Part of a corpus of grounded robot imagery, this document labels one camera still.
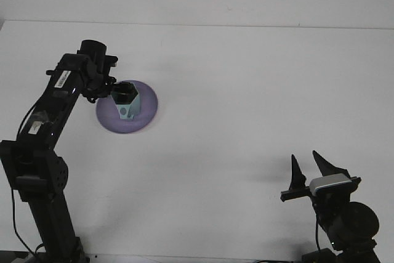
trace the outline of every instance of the cable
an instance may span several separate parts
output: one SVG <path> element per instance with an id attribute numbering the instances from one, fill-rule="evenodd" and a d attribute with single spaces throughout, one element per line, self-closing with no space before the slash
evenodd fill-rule
<path id="1" fill-rule="evenodd" d="M 295 261 L 258 260 L 253 263 L 296 263 Z"/>
<path id="2" fill-rule="evenodd" d="M 315 239 L 316 239 L 316 245 L 318 247 L 318 251 L 319 251 L 319 253 L 321 253 L 320 245 L 319 245 L 319 221 L 318 221 L 318 216 L 317 215 L 316 215 Z"/>
<path id="3" fill-rule="evenodd" d="M 43 243 L 41 243 L 40 245 L 37 245 L 37 248 L 36 248 L 36 250 L 34 251 L 34 253 L 35 253 L 37 256 L 38 256 L 38 254 L 37 254 L 38 250 L 41 249 L 43 246 L 44 246 Z"/>
<path id="4" fill-rule="evenodd" d="M 18 138 L 18 136 L 19 136 L 19 134 L 20 134 L 20 132 L 22 130 L 23 124 L 25 123 L 27 117 L 33 111 L 33 109 L 37 106 L 37 104 L 38 104 L 38 100 L 33 104 L 33 106 L 31 106 L 29 111 L 27 111 L 25 117 L 23 117 L 22 122 L 20 123 L 19 128 L 18 128 L 17 138 Z M 12 223 L 13 223 L 13 226 L 14 226 L 15 235 L 20 240 L 20 242 L 25 246 L 25 248 L 36 258 L 37 262 L 41 262 L 42 263 L 42 260 L 38 257 L 37 251 L 38 251 L 39 248 L 44 246 L 44 244 L 42 243 L 42 244 L 38 245 L 37 248 L 36 248 L 36 251 L 33 252 L 28 247 L 28 245 L 23 241 L 23 239 L 20 237 L 20 235 L 18 233 L 17 224 L 16 224 L 16 221 L 15 221 L 15 197 L 14 197 L 14 190 L 13 189 L 11 189 L 11 200 L 12 200 Z"/>
<path id="5" fill-rule="evenodd" d="M 37 106 L 37 103 L 38 103 L 38 100 L 37 100 L 36 103 L 33 104 L 33 106 L 31 106 L 31 108 L 29 109 L 29 111 L 27 111 L 25 117 L 23 117 L 22 122 L 21 122 L 20 125 L 19 125 L 19 129 L 18 129 L 18 132 L 17 132 L 17 137 L 19 136 L 20 131 L 22 130 L 23 124 L 25 123 L 25 121 L 26 121 L 26 119 L 27 119 L 27 116 L 29 116 L 29 114 L 30 114 L 30 113 L 33 111 L 33 109 Z"/>
<path id="6" fill-rule="evenodd" d="M 19 238 L 20 242 L 25 246 L 25 248 L 37 259 L 38 262 L 42 263 L 42 260 L 38 257 L 37 254 L 35 254 L 29 247 L 28 245 L 23 241 L 23 239 L 20 237 L 18 230 L 17 230 L 17 224 L 15 222 L 15 197 L 14 197 L 14 190 L 11 189 L 11 199 L 12 199 L 12 222 L 14 225 L 14 232 L 17 236 L 17 238 Z"/>

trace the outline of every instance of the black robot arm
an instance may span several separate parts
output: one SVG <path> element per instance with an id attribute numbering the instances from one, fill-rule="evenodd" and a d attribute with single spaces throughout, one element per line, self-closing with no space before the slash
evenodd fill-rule
<path id="1" fill-rule="evenodd" d="M 63 194 L 68 167 L 54 147 L 80 94 L 92 103 L 110 94 L 116 80 L 109 72 L 118 58 L 105 55 L 106 49 L 85 40 L 77 54 L 65 54 L 47 71 L 49 83 L 16 141 L 0 144 L 10 186 L 29 203 L 46 248 L 43 262 L 87 262 Z"/>
<path id="2" fill-rule="evenodd" d="M 281 193 L 282 201 L 309 196 L 316 218 L 326 232 L 332 247 L 342 251 L 335 256 L 329 249 L 306 254 L 303 263 L 379 263 L 373 236 L 378 232 L 379 220 L 365 204 L 350 201 L 350 195 L 361 182 L 350 177 L 346 169 L 337 168 L 313 151 L 322 177 L 305 186 L 306 178 L 292 156 L 292 180 L 289 190 Z"/>

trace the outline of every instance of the white table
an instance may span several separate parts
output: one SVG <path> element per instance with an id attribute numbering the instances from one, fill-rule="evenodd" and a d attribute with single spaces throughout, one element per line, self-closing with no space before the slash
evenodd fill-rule
<path id="1" fill-rule="evenodd" d="M 77 102 L 55 148 L 87 253 L 296 260 L 316 249 L 307 198 L 282 203 L 294 153 L 312 150 L 363 181 L 352 200 L 380 219 L 376 253 L 392 260 L 394 31 L 6 22 L 0 31 L 0 135 L 14 139 L 46 87 L 45 71 L 83 39 L 119 57 L 111 74 L 149 84 L 145 129 L 101 127 Z M 1 249 L 23 249 L 0 173 Z M 27 204 L 17 225 L 40 243 Z M 329 245 L 321 232 L 322 247 Z"/>

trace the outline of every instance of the lavender disc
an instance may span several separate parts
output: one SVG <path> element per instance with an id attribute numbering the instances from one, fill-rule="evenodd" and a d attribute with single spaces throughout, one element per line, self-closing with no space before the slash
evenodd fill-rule
<path id="1" fill-rule="evenodd" d="M 147 84 L 137 80 L 125 80 L 133 83 L 140 94 L 141 110 L 133 120 L 121 119 L 112 96 L 99 98 L 96 104 L 96 115 L 103 127 L 111 132 L 128 134 L 138 131 L 152 121 L 158 110 L 158 98 L 154 90 Z"/>

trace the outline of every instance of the sticker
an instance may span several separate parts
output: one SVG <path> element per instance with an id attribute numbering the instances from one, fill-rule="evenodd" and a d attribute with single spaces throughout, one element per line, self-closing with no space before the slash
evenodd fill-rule
<path id="1" fill-rule="evenodd" d="M 29 134 L 36 135 L 42 124 L 42 121 L 34 121 L 29 130 Z"/>
<path id="2" fill-rule="evenodd" d="M 60 75 L 57 83 L 55 84 L 55 87 L 61 89 L 64 83 L 66 82 L 68 75 L 70 75 L 70 73 L 71 73 L 70 70 L 63 71 L 62 75 Z"/>

